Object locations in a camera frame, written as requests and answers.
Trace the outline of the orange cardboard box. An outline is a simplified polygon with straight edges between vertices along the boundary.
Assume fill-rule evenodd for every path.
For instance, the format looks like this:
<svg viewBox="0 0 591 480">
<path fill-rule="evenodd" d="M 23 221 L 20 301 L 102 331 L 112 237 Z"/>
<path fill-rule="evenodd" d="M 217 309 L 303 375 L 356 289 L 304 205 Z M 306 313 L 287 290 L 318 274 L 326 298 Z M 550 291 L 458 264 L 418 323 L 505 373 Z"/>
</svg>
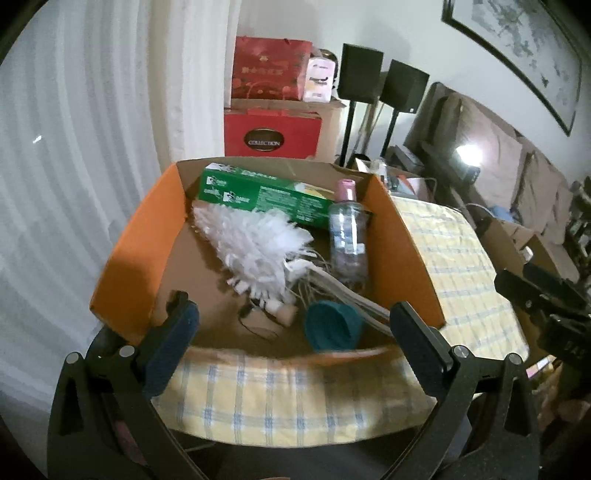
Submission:
<svg viewBox="0 0 591 480">
<path fill-rule="evenodd" d="M 358 197 L 372 214 L 367 235 L 369 284 L 366 293 L 386 309 L 409 302 L 430 326 L 447 324 L 443 302 L 402 215 L 380 180 L 329 163 L 263 157 L 225 157 L 225 164 L 334 189 L 342 178 L 356 181 Z M 301 322 L 280 327 L 280 337 L 266 342 L 238 323 L 245 297 L 235 294 L 214 249 L 195 232 L 188 218 L 209 159 L 169 166 L 143 199 L 99 278 L 90 310 L 132 345 L 167 317 L 166 304 L 184 291 L 197 304 L 197 347 L 242 351 L 256 357 L 284 359 L 311 354 Z"/>
</svg>

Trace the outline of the yellow plaid cloth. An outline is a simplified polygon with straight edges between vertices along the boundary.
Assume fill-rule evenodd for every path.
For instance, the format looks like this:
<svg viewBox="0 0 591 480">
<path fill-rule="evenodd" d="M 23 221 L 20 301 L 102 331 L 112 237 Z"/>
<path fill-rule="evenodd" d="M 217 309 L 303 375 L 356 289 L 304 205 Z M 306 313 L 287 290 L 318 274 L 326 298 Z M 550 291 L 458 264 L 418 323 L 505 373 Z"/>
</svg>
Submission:
<svg viewBox="0 0 591 480">
<path fill-rule="evenodd" d="M 529 348 L 495 269 L 462 215 L 396 199 L 436 294 L 446 340 L 501 359 Z M 167 427 L 229 444 L 313 447 L 352 443 L 422 424 L 433 400 L 394 341 L 363 328 L 356 349 L 273 359 L 194 345 L 154 407 Z"/>
</svg>

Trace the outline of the teal cup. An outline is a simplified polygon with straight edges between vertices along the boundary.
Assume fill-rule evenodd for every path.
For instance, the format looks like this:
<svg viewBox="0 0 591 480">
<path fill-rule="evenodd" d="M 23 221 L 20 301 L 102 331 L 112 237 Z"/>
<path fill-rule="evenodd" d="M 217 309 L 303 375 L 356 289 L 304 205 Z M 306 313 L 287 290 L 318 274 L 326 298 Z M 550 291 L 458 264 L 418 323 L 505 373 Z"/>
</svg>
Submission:
<svg viewBox="0 0 591 480">
<path fill-rule="evenodd" d="M 322 300 L 304 316 L 304 333 L 315 352 L 351 351 L 363 333 L 363 318 L 352 306 Z"/>
</svg>

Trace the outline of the brown sofa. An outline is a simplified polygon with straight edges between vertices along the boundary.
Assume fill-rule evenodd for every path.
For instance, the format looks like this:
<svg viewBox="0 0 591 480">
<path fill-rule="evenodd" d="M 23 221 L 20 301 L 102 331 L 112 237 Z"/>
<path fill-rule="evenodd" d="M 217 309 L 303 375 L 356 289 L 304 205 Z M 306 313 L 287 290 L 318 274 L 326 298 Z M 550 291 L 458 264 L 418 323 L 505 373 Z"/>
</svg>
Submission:
<svg viewBox="0 0 591 480">
<path fill-rule="evenodd" d="M 578 282 L 564 247 L 573 194 L 564 175 L 509 123 L 446 87 L 431 85 L 404 143 L 438 181 L 439 202 L 476 229 L 488 218 L 538 233 L 560 278 Z"/>
</svg>

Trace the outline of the white feather duster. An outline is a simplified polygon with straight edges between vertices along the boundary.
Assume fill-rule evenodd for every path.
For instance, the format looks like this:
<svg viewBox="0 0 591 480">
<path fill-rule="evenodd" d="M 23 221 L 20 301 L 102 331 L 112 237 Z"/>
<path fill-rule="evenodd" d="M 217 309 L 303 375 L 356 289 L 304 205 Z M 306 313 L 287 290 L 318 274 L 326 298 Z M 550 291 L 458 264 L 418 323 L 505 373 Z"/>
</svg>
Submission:
<svg viewBox="0 0 591 480">
<path fill-rule="evenodd" d="M 310 305 L 311 294 L 317 292 L 354 307 L 363 323 L 378 332 L 392 334 L 388 311 L 339 282 L 311 248 L 311 233 L 286 213 L 198 202 L 191 213 L 193 229 L 211 244 L 228 272 L 228 285 L 259 303 L 281 326 L 290 326 L 297 303 Z"/>
</svg>

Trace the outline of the large brown cardboard box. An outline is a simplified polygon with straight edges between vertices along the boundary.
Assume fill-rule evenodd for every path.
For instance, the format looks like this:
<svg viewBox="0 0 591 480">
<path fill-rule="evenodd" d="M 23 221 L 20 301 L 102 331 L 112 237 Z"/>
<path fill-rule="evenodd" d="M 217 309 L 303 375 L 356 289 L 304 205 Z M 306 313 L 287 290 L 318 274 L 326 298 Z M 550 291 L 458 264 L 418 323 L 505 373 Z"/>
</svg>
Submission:
<svg viewBox="0 0 591 480">
<path fill-rule="evenodd" d="M 228 109 L 270 109 L 317 113 L 322 118 L 321 134 L 318 139 L 317 152 L 314 157 L 308 158 L 308 160 L 332 163 L 335 161 L 335 151 L 337 151 L 343 108 L 345 108 L 345 105 L 335 99 L 332 99 L 329 103 L 307 103 L 304 101 L 270 99 L 233 99 Z"/>
</svg>

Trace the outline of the right black speaker on stand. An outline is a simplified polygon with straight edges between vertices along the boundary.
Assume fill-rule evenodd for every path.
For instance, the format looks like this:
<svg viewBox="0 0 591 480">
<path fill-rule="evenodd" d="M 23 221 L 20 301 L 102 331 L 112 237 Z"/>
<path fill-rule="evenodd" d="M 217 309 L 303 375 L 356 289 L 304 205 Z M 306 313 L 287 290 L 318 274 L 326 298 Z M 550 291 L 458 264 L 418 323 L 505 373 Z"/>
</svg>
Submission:
<svg viewBox="0 0 591 480">
<path fill-rule="evenodd" d="M 380 101 L 393 109 L 381 149 L 382 158 L 386 158 L 399 115 L 401 113 L 417 113 L 429 79 L 428 73 L 403 62 L 391 60 L 380 95 Z"/>
</svg>

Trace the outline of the red gift bag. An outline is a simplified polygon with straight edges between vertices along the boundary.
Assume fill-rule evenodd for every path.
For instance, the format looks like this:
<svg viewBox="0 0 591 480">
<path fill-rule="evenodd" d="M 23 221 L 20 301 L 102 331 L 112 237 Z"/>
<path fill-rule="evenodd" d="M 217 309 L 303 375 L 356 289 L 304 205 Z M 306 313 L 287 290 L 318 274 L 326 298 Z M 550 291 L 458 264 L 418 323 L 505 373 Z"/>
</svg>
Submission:
<svg viewBox="0 0 591 480">
<path fill-rule="evenodd" d="M 301 101 L 310 41 L 237 36 L 231 98 Z"/>
</svg>

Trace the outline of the clear bottle pink cap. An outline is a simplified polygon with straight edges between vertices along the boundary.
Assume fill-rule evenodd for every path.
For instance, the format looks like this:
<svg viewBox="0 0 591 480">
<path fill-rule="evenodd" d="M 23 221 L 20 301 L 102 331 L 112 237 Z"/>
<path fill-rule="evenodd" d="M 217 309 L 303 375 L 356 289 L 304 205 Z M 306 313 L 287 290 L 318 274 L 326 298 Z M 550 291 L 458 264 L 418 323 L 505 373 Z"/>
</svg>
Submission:
<svg viewBox="0 0 591 480">
<path fill-rule="evenodd" d="M 346 287 L 363 291 L 369 278 L 366 247 L 369 213 L 356 199 L 356 182 L 339 180 L 329 206 L 332 275 Z"/>
</svg>

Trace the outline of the small pink white box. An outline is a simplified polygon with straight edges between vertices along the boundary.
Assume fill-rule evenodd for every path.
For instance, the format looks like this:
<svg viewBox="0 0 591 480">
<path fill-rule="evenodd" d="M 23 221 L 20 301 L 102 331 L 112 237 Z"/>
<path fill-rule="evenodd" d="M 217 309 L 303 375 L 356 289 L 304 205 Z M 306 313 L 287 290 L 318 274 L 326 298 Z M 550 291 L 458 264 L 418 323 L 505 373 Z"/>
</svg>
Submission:
<svg viewBox="0 0 591 480">
<path fill-rule="evenodd" d="M 329 103 L 332 99 L 334 79 L 334 61 L 325 57 L 311 57 L 305 74 L 303 101 Z"/>
</svg>

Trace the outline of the left black speaker on stand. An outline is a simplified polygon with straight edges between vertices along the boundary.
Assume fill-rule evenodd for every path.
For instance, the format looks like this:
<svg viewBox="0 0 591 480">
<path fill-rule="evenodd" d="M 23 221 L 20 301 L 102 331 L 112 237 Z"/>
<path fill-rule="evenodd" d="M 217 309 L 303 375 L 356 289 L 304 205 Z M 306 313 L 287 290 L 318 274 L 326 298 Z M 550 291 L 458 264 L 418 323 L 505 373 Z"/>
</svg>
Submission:
<svg viewBox="0 0 591 480">
<path fill-rule="evenodd" d="M 349 101 L 346 130 L 342 138 L 339 167 L 348 164 L 349 139 L 353 130 L 356 105 L 372 104 L 378 96 L 384 53 L 369 47 L 345 43 L 339 71 L 338 95 Z"/>
</svg>

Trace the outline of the framed ink painting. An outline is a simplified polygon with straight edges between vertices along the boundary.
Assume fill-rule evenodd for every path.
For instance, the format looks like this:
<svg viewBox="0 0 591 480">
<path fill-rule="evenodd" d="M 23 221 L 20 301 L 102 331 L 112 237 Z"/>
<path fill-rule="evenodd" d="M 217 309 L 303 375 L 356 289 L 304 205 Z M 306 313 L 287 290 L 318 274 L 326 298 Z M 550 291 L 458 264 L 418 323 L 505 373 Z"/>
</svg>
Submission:
<svg viewBox="0 0 591 480">
<path fill-rule="evenodd" d="M 578 106 L 582 61 L 541 1 L 446 1 L 442 20 L 477 42 L 520 78 L 565 134 Z"/>
</svg>

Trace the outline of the brown cardboard box right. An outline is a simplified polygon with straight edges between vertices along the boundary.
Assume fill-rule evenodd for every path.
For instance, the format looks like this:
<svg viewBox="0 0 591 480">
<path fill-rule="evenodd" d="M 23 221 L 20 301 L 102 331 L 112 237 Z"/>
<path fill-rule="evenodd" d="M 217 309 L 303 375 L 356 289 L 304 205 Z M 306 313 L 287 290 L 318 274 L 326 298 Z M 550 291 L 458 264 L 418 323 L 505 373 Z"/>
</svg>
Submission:
<svg viewBox="0 0 591 480">
<path fill-rule="evenodd" d="M 497 272 L 507 269 L 521 275 L 523 266 L 532 263 L 554 276 L 561 276 L 550 247 L 533 230 L 488 218 L 480 223 L 477 234 Z"/>
</svg>

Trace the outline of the green toothpaste box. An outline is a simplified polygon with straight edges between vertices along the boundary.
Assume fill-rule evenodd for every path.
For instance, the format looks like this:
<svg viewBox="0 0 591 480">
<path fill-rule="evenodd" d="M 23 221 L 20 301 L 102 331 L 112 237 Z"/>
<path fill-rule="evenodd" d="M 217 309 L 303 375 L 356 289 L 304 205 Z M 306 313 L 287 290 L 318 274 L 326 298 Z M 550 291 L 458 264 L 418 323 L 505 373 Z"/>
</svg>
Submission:
<svg viewBox="0 0 591 480">
<path fill-rule="evenodd" d="M 276 209 L 297 224 L 328 229 L 334 192 L 303 181 L 211 163 L 200 176 L 198 199 L 243 211 Z"/>
</svg>

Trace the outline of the black speaker on stand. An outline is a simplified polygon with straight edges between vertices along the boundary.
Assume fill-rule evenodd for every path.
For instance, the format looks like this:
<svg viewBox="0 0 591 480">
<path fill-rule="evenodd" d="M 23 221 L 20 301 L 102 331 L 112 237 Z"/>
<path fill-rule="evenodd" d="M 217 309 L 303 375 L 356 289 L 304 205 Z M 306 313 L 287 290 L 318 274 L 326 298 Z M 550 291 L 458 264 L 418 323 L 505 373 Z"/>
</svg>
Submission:
<svg viewBox="0 0 591 480">
<path fill-rule="evenodd" d="M 401 113 L 417 113 L 429 79 L 428 73 L 403 62 L 391 60 L 380 95 L 380 101 L 393 109 L 381 149 L 382 158 L 386 158 L 399 115 Z"/>
<path fill-rule="evenodd" d="M 338 95 L 349 101 L 346 130 L 342 138 L 339 167 L 348 164 L 349 139 L 353 130 L 356 105 L 372 104 L 378 96 L 384 53 L 369 47 L 345 43 L 339 71 Z"/>
</svg>

